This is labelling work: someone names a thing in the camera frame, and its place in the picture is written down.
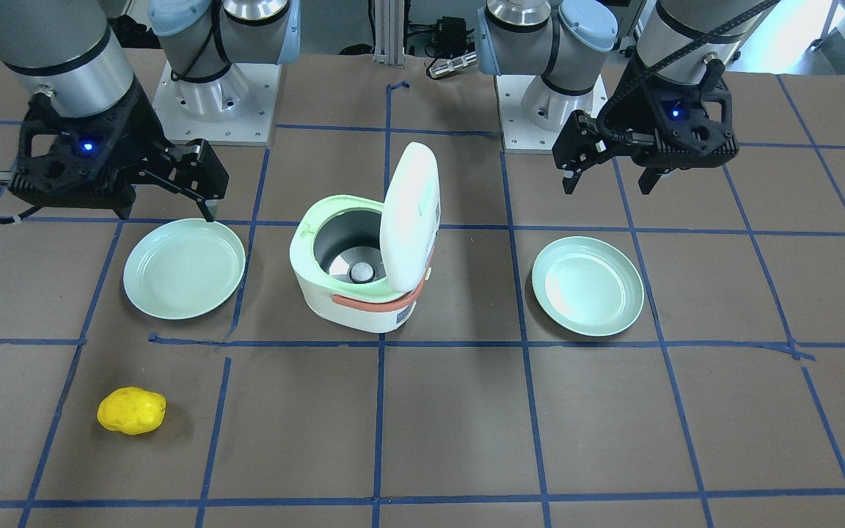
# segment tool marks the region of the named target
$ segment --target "rice cooker lid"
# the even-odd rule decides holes
[[[380,218],[380,253],[393,291],[415,290],[429,266],[439,231],[439,167],[422,143],[403,151]]]

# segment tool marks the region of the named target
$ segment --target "robotic arm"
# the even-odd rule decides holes
[[[777,3],[658,0],[597,116],[590,92],[618,28],[606,2],[486,0],[478,13],[477,63],[483,73],[537,75],[521,107],[534,125],[559,131],[552,153],[566,171],[567,194],[584,171],[615,156],[645,167],[638,185],[648,194],[674,169],[717,167],[738,153],[722,74]]]
[[[613,97],[597,117],[574,111],[553,144],[563,190],[615,156],[645,168],[650,194],[664,174],[718,167],[739,152],[725,63],[779,0],[658,0]],[[708,105],[719,105],[714,119]]]
[[[185,194],[208,221],[228,176],[204,139],[165,139],[96,2],[0,0],[0,60],[32,95],[13,172],[0,185],[33,208],[105,208],[128,218],[134,185]],[[37,136],[53,137],[46,154]],[[10,224],[15,218],[0,218]]]

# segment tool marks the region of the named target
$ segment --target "metal frame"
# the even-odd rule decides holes
[[[504,137],[504,151],[518,154],[550,154],[559,131],[544,130],[527,118],[520,101],[533,81],[535,75],[497,75],[497,111],[500,114],[500,127]],[[590,113],[598,116],[598,111],[607,100],[607,93],[601,75],[593,88],[593,109]]]
[[[830,10],[827,11],[827,20],[824,21],[824,29],[821,30],[821,36],[811,43],[811,47],[814,50],[819,49],[819,47],[824,44],[824,39],[826,39],[827,35],[830,34],[830,26],[833,24],[833,19],[836,17],[836,7],[843,7],[843,10],[845,10],[845,0],[832,0],[830,3]]]
[[[276,64],[235,64],[234,67],[239,67],[258,90],[254,93],[256,100],[248,101],[249,106],[246,107],[254,111],[233,114],[227,120],[201,121],[181,108],[175,83],[170,78],[172,68],[165,63],[152,107],[169,141],[185,144],[195,137],[202,137],[211,144],[268,147],[282,67]]]
[[[373,61],[403,67],[403,0],[373,0]]]

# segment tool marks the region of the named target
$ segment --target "light green plate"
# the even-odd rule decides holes
[[[590,337],[627,329],[644,307],[644,283],[634,264],[596,238],[547,245],[533,262],[533,292],[554,321]]]
[[[161,225],[128,255],[123,288],[132,304],[162,320],[220,307],[244,276],[244,245],[230,227],[186,218]]]

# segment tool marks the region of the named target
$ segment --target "silver robot arm segment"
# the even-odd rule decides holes
[[[135,185],[185,194],[213,221],[228,176],[204,139],[168,142],[100,5],[0,0],[0,60],[28,90],[14,172],[0,186],[42,207],[104,208],[128,218]],[[46,154],[32,140],[50,136]],[[0,217],[11,224],[16,217]]]
[[[171,67],[155,100],[169,138],[201,130],[211,141],[266,144],[274,65],[299,58],[299,10],[299,0],[151,0],[152,28]],[[217,139],[224,135],[232,137]]]
[[[475,50],[489,75],[536,75],[521,100],[527,118],[559,131],[569,114],[593,110],[593,88],[618,33],[596,0],[488,0],[478,10]]]

